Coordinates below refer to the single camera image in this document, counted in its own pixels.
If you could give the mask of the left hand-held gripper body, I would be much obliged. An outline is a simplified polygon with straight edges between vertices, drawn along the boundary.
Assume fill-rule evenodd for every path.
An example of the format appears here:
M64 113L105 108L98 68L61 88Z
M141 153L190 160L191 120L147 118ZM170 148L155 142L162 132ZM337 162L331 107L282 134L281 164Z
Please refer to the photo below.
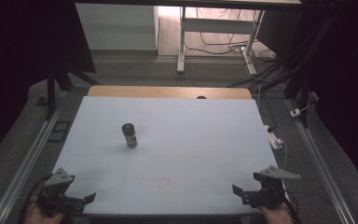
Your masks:
M64 213L70 216L80 216L86 201L65 195L74 180L73 175L68 175L62 168L59 168L42 186L37 196L37 205L48 215Z

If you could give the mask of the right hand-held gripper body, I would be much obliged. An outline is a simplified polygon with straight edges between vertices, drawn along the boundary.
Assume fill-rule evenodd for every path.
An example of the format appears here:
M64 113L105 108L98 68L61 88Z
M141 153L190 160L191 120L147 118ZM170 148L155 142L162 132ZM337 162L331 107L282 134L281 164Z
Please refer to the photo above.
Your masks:
M241 200L243 204L248 204L252 208L266 206L274 209L285 199L285 192L282 181L284 179L300 179L300 175L292 174L281 168L270 165L270 167L254 173L254 180L261 185L259 191L241 190Z

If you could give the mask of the dark green lidded spice jar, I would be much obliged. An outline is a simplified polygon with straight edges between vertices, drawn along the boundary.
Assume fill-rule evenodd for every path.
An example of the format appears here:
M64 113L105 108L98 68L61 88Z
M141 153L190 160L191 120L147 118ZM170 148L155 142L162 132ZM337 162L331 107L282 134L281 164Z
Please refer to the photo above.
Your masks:
M132 123L125 123L122 125L122 132L127 142L127 147L136 148L138 145L136 138L136 131Z

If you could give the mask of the person's right hand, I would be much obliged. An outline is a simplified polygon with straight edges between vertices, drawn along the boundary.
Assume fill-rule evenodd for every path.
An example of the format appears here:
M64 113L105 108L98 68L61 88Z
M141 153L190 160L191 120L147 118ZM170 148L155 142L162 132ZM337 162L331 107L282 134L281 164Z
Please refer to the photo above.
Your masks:
M285 203L281 203L274 209L259 206L258 210L264 216L267 224L294 224L292 213Z

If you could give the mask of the person's left hand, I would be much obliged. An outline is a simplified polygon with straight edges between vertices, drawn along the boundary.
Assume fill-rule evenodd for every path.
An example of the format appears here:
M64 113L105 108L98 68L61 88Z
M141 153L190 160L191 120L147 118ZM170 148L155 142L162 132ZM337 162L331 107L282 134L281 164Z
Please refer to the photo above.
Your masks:
M23 224L61 224L66 214L56 213L48 217L36 203L31 203L25 214Z

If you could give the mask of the white clip on table edge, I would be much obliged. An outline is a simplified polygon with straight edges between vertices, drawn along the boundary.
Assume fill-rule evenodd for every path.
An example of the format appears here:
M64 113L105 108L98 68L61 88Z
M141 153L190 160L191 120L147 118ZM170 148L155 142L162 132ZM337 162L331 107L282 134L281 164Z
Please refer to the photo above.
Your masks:
M270 145L272 146L272 148L274 150L278 150L278 149L282 148L283 140L281 138L278 138L268 125L265 125L264 128L266 131L268 141L269 141Z

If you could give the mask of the white table mat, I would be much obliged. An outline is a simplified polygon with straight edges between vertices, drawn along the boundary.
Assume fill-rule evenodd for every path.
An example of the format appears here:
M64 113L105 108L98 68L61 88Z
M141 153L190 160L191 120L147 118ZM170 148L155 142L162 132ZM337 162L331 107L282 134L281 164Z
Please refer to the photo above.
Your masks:
M253 100L85 97L56 165L68 195L96 193L88 215L167 216L249 213L232 186L258 190L275 162Z

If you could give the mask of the black tripod stand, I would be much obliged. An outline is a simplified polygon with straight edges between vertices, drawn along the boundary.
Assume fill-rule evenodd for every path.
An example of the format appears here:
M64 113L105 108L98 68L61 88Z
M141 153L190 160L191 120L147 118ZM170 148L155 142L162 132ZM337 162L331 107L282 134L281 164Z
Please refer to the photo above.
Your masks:
M292 99L300 93L299 119L305 127L308 127L307 109L310 91L310 63L315 58L314 54L320 48L335 18L333 15L324 13L314 19L315 25L309 30L296 50L284 59L286 63L291 63L293 68L259 87L259 91L263 93L289 80L283 95L286 99Z
M74 68L69 63L56 63L48 72L48 113L46 120L50 120L56 110L55 84L58 84L62 91L70 91L73 88L73 83L69 75L73 74L83 81L89 83L91 86L100 85L100 82L89 77L79 69Z

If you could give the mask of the wooden table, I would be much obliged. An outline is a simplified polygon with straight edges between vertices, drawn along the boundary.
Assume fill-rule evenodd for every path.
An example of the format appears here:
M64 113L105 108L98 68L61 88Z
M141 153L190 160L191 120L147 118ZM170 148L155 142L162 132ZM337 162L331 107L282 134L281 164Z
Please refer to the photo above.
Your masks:
M131 98L181 98L251 100L252 95L242 88L151 87L151 86L92 86L88 96Z

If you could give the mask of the dark curtain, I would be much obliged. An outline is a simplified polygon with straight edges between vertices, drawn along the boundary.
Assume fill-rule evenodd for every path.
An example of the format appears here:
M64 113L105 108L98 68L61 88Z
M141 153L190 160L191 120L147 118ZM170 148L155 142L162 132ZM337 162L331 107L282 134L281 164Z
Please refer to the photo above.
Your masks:
M0 143L31 86L61 64L95 71L76 0L0 0Z
M358 0L344 0L308 72L320 120L358 169Z

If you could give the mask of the white cabinet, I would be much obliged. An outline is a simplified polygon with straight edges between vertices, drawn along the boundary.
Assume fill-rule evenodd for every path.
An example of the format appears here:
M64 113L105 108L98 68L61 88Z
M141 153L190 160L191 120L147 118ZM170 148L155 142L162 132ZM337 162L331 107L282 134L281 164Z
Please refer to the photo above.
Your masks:
M76 3L90 49L157 50L158 8Z

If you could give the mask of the aluminium floor rail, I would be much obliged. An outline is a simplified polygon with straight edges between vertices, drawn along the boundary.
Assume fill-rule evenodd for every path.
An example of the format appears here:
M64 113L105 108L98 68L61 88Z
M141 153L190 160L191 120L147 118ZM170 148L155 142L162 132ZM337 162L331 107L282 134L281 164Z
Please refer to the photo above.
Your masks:
M5 224L10 212L12 211L22 188L26 183L26 180L28 179L44 145L48 140L48 136L51 133L54 124L62 112L63 105L68 96L69 93L67 91L61 91L56 97L57 105L55 111L52 113L50 119L44 122L41 131L29 147L20 167L10 181L3 197L0 200L0 224Z
M288 181L286 186L299 200L299 214L304 223L358 224L316 135L299 119L289 117L287 121L285 167L300 173L302 179L298 183Z

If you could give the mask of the black rectangular floor frame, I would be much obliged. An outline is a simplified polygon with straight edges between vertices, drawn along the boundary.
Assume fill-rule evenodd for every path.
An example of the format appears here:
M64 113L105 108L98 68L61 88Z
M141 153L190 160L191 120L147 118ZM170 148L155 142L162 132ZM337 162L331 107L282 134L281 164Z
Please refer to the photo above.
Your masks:
M62 143L65 141L71 128L70 121L57 121L48 137L48 141L51 143Z

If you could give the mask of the white desk frame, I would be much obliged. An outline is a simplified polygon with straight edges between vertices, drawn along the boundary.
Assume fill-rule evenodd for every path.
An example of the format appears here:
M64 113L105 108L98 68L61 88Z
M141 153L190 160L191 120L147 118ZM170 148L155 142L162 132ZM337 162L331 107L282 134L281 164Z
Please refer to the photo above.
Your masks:
M186 33L208 33L208 34L233 34L248 35L244 47L240 47L243 59L246 62L247 72L254 76L256 74L255 65L252 62L250 53L253 49L255 36L257 34L264 11L255 10L254 18L250 21L220 20L191 18L186 15L186 7L180 7L180 42L178 49L177 73L183 74L185 71L185 38Z

